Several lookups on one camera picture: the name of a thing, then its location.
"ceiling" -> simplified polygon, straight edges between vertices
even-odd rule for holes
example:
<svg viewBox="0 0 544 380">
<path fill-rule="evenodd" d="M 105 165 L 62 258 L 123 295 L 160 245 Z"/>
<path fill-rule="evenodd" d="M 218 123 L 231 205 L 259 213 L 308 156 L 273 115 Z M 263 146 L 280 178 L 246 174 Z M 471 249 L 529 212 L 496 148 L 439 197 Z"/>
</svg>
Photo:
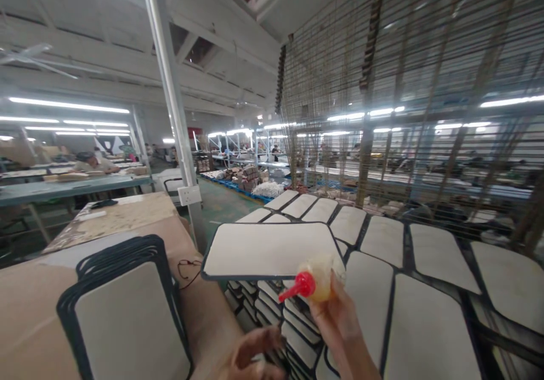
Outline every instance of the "ceiling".
<svg viewBox="0 0 544 380">
<path fill-rule="evenodd" d="M 167 0 L 185 108 L 239 118 L 273 111 L 281 44 L 333 1 Z M 62 67 L 74 80 L 2 65 L 0 97 L 61 94 L 165 109 L 145 0 L 0 0 L 0 9 L 0 47 L 45 42 L 53 49 L 40 58 L 93 70 Z"/>
</svg>

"hand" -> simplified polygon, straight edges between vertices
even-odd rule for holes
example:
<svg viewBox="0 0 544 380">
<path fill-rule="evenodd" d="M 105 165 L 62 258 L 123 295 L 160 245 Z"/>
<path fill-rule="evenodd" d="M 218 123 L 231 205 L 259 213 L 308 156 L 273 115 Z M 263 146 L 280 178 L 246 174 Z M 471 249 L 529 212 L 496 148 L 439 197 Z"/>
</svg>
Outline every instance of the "hand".
<svg viewBox="0 0 544 380">
<path fill-rule="evenodd" d="M 331 271 L 331 298 L 310 301 L 310 312 L 337 364 L 342 380 L 380 379 L 359 326 L 355 304 Z"/>
<path fill-rule="evenodd" d="M 255 329 L 246 334 L 234 350 L 221 379 L 224 380 L 284 380 L 282 369 L 270 363 L 252 362 L 259 353 L 282 349 L 285 344 L 278 326 Z"/>
</svg>

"red nozzle cap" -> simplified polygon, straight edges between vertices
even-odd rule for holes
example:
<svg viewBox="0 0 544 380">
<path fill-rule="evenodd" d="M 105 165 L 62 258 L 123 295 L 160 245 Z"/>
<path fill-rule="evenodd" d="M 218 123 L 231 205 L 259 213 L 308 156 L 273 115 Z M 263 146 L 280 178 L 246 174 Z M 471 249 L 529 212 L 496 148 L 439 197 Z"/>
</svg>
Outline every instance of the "red nozzle cap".
<svg viewBox="0 0 544 380">
<path fill-rule="evenodd" d="M 279 302 L 287 298 L 293 298 L 295 295 L 309 297 L 316 290 L 316 281 L 308 271 L 300 272 L 295 277 L 295 285 L 279 295 Z"/>
</svg>

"blue pallet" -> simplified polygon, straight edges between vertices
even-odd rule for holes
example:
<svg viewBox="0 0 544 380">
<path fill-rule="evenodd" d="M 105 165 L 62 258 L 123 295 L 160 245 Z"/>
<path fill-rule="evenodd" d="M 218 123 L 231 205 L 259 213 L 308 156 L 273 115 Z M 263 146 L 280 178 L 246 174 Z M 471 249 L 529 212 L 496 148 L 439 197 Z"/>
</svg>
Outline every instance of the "blue pallet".
<svg viewBox="0 0 544 380">
<path fill-rule="evenodd" d="M 317 181 L 317 184 L 320 185 L 320 186 L 327 185 L 327 183 L 323 179 Z M 352 191 L 352 192 L 357 191 L 356 187 L 340 186 L 340 181 L 337 181 L 337 180 L 329 180 L 328 186 L 331 189 L 341 189 L 342 191 Z"/>
<path fill-rule="evenodd" d="M 274 198 L 269 198 L 269 197 L 265 197 L 265 196 L 259 196 L 259 195 L 254 195 L 250 192 L 247 192 L 245 190 L 242 190 L 238 187 L 238 185 L 232 181 L 225 181 L 225 180 L 217 180 L 215 178 L 211 178 L 209 176 L 204 176 L 204 175 L 201 175 L 203 178 L 205 179 L 208 179 L 212 182 L 215 182 L 215 183 L 219 183 L 220 185 L 223 185 L 229 189 L 232 189 L 232 190 L 236 190 L 237 192 L 239 193 L 243 193 L 245 194 L 247 197 L 251 197 L 252 199 L 255 199 L 255 200 L 261 200 L 263 201 L 265 204 L 266 203 L 269 203 L 271 202 L 272 200 L 274 200 Z"/>
</svg>

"ceiling fan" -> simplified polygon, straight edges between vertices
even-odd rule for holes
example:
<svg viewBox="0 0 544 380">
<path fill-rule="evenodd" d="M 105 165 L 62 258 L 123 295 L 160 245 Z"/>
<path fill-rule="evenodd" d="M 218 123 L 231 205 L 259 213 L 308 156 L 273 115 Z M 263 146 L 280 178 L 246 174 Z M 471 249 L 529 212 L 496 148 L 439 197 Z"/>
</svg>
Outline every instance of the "ceiling fan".
<svg viewBox="0 0 544 380">
<path fill-rule="evenodd" d="M 47 44 L 47 43 L 39 43 L 39 44 L 37 44 L 35 46 L 24 49 L 22 52 L 18 52 L 18 53 L 17 52 L 12 52 L 10 50 L 6 50 L 6 49 L 3 49 L 3 48 L 0 48 L 0 66 L 11 63 L 11 62 L 15 62 L 15 61 L 18 61 L 18 62 L 21 62 L 21 63 L 29 63 L 29 64 L 34 64 L 34 65 L 36 65 L 38 67 L 41 67 L 42 69 L 46 69 L 46 70 L 49 70 L 49 71 L 52 71 L 52 72 L 55 72 L 55 73 L 58 73 L 58 74 L 62 74 L 63 76 L 66 76 L 66 77 L 70 77 L 70 78 L 72 78 L 74 80 L 77 80 L 78 77 L 76 77 L 74 75 L 71 75 L 71 74 L 68 74 L 65 71 L 55 69 L 52 66 L 66 67 L 68 69 L 76 69 L 76 70 L 88 71 L 88 72 L 93 72 L 93 73 L 98 73 L 98 74 L 102 73 L 101 71 L 88 69 L 86 67 L 74 66 L 74 65 L 70 65 L 70 64 L 64 64 L 64 63 L 57 63 L 57 62 L 54 62 L 54 61 L 43 60 L 43 59 L 39 59 L 39 58 L 35 57 L 36 55 L 38 55 L 40 53 L 47 52 L 48 50 L 51 50 L 52 48 L 53 48 L 53 46 L 51 46 L 50 44 Z"/>
</svg>

